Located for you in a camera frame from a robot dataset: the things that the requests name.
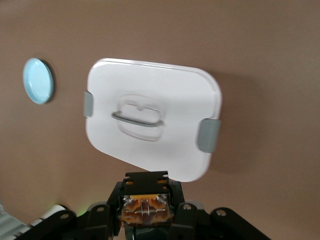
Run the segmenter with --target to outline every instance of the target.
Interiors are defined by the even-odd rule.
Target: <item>white lid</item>
[[[105,58],[88,76],[86,134],[105,154],[190,182],[209,166],[221,102],[201,69]]]

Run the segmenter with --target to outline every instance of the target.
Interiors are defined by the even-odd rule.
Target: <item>brown background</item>
[[[78,213],[141,169],[88,141],[91,66],[118,58],[203,69],[222,129],[186,199],[229,207],[274,240],[320,239],[320,1],[0,0],[0,200],[30,222],[55,203]],[[51,102],[22,83],[29,58],[55,75]]]

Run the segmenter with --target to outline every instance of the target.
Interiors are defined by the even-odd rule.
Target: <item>blue dish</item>
[[[23,69],[23,84],[29,98],[45,104],[54,93],[54,79],[49,67],[37,58],[29,59]]]

